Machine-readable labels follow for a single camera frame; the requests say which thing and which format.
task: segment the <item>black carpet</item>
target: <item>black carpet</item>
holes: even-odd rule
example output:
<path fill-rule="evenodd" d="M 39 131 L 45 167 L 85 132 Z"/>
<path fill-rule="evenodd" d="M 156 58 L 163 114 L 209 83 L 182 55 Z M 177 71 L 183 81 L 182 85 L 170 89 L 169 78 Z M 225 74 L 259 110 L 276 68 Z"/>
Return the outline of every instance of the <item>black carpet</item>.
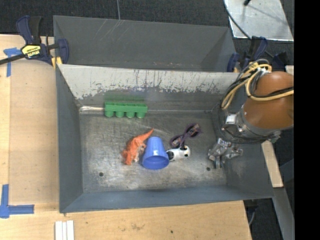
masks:
<path fill-rule="evenodd" d="M 280 0 L 292 35 L 295 34 L 294 0 Z M 24 15 L 42 16 L 40 35 L 53 36 L 53 15 L 108 18 L 135 21 L 166 22 L 208 26 L 229 26 L 223 0 L 0 0 L 0 33 L 16 34 L 16 21 Z M 237 52 L 249 50 L 247 39 L 234 39 Z M 286 52 L 288 64 L 294 65 L 294 44 L 269 41 L 268 52 Z M 294 158 L 294 131 L 286 130 L 274 144 L 279 166 Z M 294 180 L 286 183 L 294 211 Z M 252 222 L 253 240 L 281 240 L 271 199 L 257 201 L 258 208 Z"/>

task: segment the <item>purple sunglasses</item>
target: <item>purple sunglasses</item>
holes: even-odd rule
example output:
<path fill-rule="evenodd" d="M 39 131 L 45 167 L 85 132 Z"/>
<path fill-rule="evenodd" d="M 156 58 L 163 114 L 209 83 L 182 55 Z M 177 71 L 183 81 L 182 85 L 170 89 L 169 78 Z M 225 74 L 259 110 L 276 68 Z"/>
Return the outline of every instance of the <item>purple sunglasses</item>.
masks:
<path fill-rule="evenodd" d="M 201 133 L 199 124 L 193 123 L 186 127 L 182 135 L 174 136 L 170 139 L 170 145 L 172 148 L 176 149 L 178 147 L 184 147 L 187 138 L 194 138 Z"/>

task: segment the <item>green plastic toy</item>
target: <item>green plastic toy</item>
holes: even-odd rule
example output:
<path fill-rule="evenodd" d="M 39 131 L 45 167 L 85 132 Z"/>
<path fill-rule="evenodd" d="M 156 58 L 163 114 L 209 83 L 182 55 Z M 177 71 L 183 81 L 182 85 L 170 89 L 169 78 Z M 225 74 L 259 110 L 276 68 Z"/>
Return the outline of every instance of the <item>green plastic toy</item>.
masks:
<path fill-rule="evenodd" d="M 104 115 L 107 118 L 115 116 L 122 118 L 124 115 L 127 118 L 144 118 L 148 111 L 146 104 L 142 103 L 122 103 L 122 102 L 105 102 Z"/>

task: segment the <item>orange toy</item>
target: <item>orange toy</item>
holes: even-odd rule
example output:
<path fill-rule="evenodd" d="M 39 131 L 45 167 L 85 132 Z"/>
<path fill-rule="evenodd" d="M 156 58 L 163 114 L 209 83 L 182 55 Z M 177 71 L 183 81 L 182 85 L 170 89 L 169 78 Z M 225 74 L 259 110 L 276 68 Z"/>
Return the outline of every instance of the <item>orange toy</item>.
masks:
<path fill-rule="evenodd" d="M 139 161 L 139 155 L 141 155 L 146 148 L 144 141 L 150 137 L 153 131 L 154 129 L 152 128 L 147 133 L 135 136 L 129 140 L 125 150 L 122 151 L 125 164 L 130 166 L 132 161 Z"/>

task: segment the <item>blue cup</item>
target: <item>blue cup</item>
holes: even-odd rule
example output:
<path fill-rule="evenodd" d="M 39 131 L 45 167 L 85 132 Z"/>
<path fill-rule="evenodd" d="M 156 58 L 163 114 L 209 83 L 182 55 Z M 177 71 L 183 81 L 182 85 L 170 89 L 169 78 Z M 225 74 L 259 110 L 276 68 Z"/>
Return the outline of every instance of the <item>blue cup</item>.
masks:
<path fill-rule="evenodd" d="M 151 170 L 159 170 L 167 167 L 169 157 L 165 151 L 164 144 L 159 137 L 150 137 L 147 140 L 142 165 Z"/>

